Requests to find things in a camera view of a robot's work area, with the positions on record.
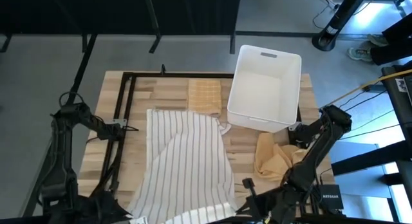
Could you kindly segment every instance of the yellow checkered cloth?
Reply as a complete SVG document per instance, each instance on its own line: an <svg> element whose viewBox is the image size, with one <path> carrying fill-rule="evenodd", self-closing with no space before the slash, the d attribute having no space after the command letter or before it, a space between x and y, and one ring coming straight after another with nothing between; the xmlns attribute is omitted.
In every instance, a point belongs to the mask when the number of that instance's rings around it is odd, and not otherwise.
<svg viewBox="0 0 412 224"><path fill-rule="evenodd" d="M190 79L187 94L187 109L189 111L206 115L220 115L220 80Z"/></svg>

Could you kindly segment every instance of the concrete floor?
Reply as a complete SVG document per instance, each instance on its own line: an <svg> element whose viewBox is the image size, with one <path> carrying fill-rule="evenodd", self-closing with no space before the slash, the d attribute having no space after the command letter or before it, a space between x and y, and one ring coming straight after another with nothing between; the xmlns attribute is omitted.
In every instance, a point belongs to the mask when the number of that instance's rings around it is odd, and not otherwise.
<svg viewBox="0 0 412 224"><path fill-rule="evenodd" d="M312 17L323 9L322 2L293 0L295 4L291 5L294 6L283 6L284 3L272 1L278 0L242 0L237 29L245 30L249 23L258 31L316 30ZM377 5L371 4L365 12ZM298 6L304 6L305 12L301 12L303 8L297 10ZM367 15L353 17L345 32L379 33L394 19L400 19L395 9L393 5L382 6L382 11L375 12L376 19ZM327 18L319 18L319 25L323 19L327 21ZM366 19L371 20L370 24L360 27L359 22ZM229 37L164 37L155 54L150 54L148 50L153 40L152 36L98 36L79 90L92 110L107 70L159 71L165 64L169 71L234 71L237 55L229 54ZM311 75L318 106L380 76L379 66L352 61L346 56L346 50L362 44L361 41L338 41L334 50L322 52L305 38L237 36L236 53L243 44L302 56L302 72ZM15 35L8 51L0 54L0 123L5 125L0 132L0 218L16 217L23 210L50 139L49 114L58 110L57 99L70 89L81 58L80 37L69 36ZM391 108L357 109L352 113L353 125L361 125L388 109ZM375 126L365 128L369 129L361 131L376 129ZM80 169L87 137L84 127L75 128L73 168L76 172ZM376 144L375 139L348 141Z"/></svg>

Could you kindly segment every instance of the butcher block tabletop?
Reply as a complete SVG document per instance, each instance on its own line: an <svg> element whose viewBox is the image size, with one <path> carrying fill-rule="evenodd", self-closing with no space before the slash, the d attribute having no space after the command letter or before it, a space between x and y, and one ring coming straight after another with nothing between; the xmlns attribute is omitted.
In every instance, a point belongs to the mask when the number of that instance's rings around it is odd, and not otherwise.
<svg viewBox="0 0 412 224"><path fill-rule="evenodd" d="M107 71L98 99L95 114L104 120L111 120L115 111L118 91L123 71ZM221 81L222 111L219 117L221 123L227 122L227 101L229 98L232 79ZM167 109L186 110L187 85L189 78L170 77L138 77L136 78L133 101L128 125L138 128L139 131L128 131L124 144L120 174L120 185L116 197L123 208L127 208L134 192L143 181L146 170L146 110ZM126 107L128 89L125 89L122 110ZM318 107L312 89L309 74L302 74L301 90L299 94L299 109L303 123L310 124L319 118ZM230 131L223 135L227 156L229 158L235 179L236 203L240 207L249 196L248 190L243 187L242 179L252 178L257 193L279 186L280 182L269 182L254 175L254 153L260 131L245 127L232 126ZM91 131L89 138L96 136ZM280 145L288 144L286 129L275 134ZM100 172L104 161L107 141L99 139L90 141L86 146L82 167L79 173L79 193L90 195L100 179ZM318 175L331 168L330 158L327 156L317 168ZM329 170L322 175L323 183L333 184L333 172Z"/></svg>

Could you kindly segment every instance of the yellow cloth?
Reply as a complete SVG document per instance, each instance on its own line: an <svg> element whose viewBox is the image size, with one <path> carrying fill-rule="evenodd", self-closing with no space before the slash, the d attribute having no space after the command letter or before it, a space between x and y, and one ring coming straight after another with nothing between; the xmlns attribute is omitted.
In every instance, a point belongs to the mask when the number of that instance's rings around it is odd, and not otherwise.
<svg viewBox="0 0 412 224"><path fill-rule="evenodd" d="M279 146L272 133L261 133L257 140L255 174L270 181L282 180L293 164L300 162L307 150L294 145Z"/></svg>
<svg viewBox="0 0 412 224"><path fill-rule="evenodd" d="M187 109L206 115L221 113L221 86L216 79L190 79Z"/></svg>

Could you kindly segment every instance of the white striped cloth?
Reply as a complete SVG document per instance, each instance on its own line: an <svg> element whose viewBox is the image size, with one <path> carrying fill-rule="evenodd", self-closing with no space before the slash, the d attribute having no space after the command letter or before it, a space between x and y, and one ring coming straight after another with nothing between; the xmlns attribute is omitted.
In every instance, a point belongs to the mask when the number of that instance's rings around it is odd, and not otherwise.
<svg viewBox="0 0 412 224"><path fill-rule="evenodd" d="M128 211L167 224L234 216L234 175L221 138L226 131L207 115L147 110L147 171Z"/></svg>

